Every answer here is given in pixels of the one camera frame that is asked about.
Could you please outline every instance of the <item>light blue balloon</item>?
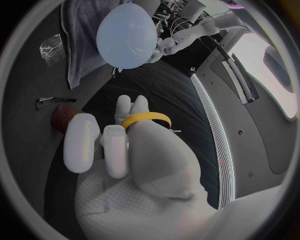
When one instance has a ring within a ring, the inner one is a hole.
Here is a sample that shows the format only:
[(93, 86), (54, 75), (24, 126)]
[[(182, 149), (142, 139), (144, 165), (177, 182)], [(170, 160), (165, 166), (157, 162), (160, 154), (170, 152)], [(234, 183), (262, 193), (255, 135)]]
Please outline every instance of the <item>light blue balloon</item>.
[(96, 37), (101, 57), (119, 69), (133, 69), (145, 64), (157, 41), (157, 30), (151, 17), (134, 3), (114, 8), (100, 24)]

